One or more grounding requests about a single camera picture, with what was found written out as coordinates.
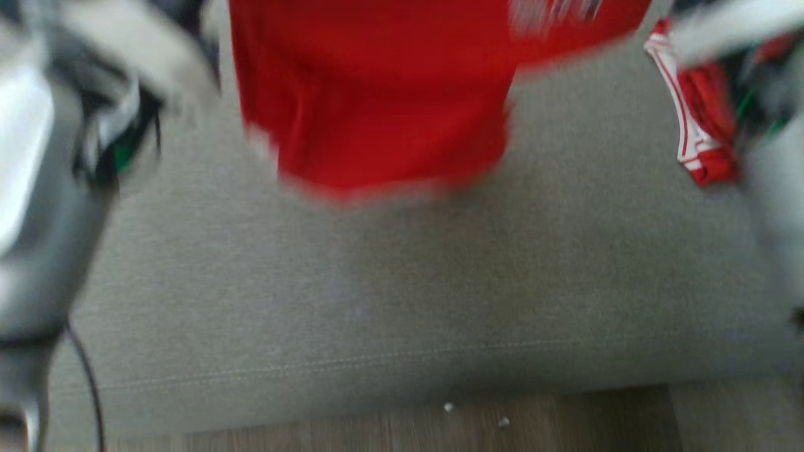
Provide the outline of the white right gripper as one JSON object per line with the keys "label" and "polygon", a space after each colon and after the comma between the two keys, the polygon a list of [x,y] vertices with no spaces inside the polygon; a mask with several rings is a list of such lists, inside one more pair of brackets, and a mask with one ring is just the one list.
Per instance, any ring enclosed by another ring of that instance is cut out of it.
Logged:
{"label": "white right gripper", "polygon": [[687,68],[802,28],[802,1],[715,1],[676,14],[671,46]]}

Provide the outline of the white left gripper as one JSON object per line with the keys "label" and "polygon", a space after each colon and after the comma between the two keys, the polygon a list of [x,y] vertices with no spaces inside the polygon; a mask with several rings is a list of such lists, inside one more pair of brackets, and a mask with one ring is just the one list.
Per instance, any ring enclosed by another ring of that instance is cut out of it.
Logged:
{"label": "white left gripper", "polygon": [[145,1],[66,1],[58,17],[104,57],[171,103],[212,108],[219,85],[197,40]]}

